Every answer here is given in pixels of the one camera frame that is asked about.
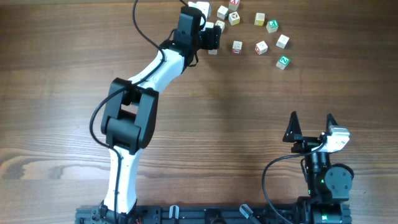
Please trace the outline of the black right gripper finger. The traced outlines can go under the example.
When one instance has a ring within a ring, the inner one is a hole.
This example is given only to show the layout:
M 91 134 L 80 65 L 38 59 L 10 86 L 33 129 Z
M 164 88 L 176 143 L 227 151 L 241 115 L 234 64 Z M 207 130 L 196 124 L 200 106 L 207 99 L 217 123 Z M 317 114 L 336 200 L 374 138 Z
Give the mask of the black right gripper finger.
M 287 126 L 284 137 L 282 138 L 282 141 L 283 142 L 303 141 L 302 131 L 296 111 L 293 111 L 290 115 L 289 124 Z
M 338 123 L 334 119 L 333 115 L 331 113 L 327 114 L 326 116 L 326 133 L 331 134 L 331 129 L 334 126 L 337 126 Z

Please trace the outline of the red I wooden block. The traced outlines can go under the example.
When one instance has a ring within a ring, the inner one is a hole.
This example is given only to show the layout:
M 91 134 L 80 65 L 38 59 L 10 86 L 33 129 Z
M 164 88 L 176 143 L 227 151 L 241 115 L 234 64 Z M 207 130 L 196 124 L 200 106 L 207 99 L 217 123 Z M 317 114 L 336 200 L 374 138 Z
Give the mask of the red I wooden block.
M 211 55 L 216 55 L 218 53 L 218 50 L 217 49 L 209 50 L 208 53 Z

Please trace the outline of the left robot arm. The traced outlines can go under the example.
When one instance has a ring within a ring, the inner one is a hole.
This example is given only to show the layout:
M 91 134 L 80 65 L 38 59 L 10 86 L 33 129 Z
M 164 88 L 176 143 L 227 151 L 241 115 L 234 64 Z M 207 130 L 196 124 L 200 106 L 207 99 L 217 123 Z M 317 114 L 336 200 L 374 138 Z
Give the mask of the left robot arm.
M 182 6 L 177 28 L 156 46 L 155 59 L 127 80 L 115 78 L 98 105 L 104 110 L 102 146 L 109 149 L 111 159 L 109 188 L 99 207 L 101 221 L 134 222 L 137 168 L 154 133 L 159 95 L 186 68 L 198 63 L 198 50 L 218 49 L 221 28 L 207 24 L 210 14 L 208 2 Z

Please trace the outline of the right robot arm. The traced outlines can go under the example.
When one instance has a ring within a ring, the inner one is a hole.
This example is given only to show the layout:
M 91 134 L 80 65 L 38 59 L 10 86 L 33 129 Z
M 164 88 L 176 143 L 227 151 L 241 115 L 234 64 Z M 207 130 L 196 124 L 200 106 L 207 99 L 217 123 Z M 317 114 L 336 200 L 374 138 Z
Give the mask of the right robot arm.
M 344 164 L 332 164 L 330 155 L 342 150 L 350 133 L 331 114 L 326 116 L 326 131 L 319 137 L 302 134 L 297 113 L 290 121 L 283 142 L 292 142 L 291 152 L 303 155 L 300 163 L 308 187 L 308 196 L 299 197 L 290 218 L 292 223 L 352 223 L 346 202 L 353 185 L 354 172 Z

